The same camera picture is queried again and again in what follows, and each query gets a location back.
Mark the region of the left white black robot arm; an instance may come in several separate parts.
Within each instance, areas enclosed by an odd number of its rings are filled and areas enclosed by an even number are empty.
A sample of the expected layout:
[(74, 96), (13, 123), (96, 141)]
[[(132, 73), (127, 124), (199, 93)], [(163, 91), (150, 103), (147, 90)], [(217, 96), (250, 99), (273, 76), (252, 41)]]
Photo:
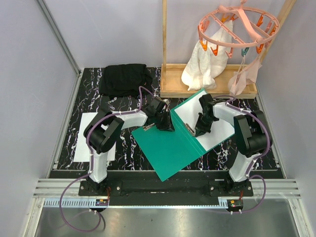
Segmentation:
[(160, 131), (175, 131), (168, 104), (167, 99), (153, 97), (150, 103), (133, 111), (103, 109), (97, 113), (83, 133), (90, 156), (85, 178), (95, 195), (100, 196), (106, 191), (107, 161), (109, 157), (115, 157), (113, 147), (122, 130), (136, 126), (148, 130), (155, 126)]

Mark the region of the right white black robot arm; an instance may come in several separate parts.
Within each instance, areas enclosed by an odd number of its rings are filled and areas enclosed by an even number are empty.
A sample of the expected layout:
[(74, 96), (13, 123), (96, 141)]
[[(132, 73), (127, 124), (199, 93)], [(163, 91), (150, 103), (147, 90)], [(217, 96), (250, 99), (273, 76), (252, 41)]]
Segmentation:
[(215, 100), (210, 94), (201, 96), (202, 112), (198, 114), (195, 137), (211, 132), (213, 123), (223, 120), (235, 130), (238, 154), (229, 175), (224, 180), (224, 190), (235, 196), (247, 187), (249, 174), (257, 159), (265, 156), (273, 141), (264, 113), (261, 110), (247, 111), (231, 104), (230, 100)]

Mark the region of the green file folder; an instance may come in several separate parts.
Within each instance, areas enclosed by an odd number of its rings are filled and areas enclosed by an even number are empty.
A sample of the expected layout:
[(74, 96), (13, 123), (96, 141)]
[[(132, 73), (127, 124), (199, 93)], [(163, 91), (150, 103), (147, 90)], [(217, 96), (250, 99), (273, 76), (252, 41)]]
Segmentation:
[(170, 115), (175, 130), (160, 131), (156, 127), (134, 130), (132, 135), (141, 151), (161, 181), (200, 158), (234, 134), (234, 128), (224, 120), (216, 121), (211, 132), (194, 137), (189, 131), (194, 128), (202, 107), (199, 98), (207, 92), (201, 89), (187, 100), (171, 109)]

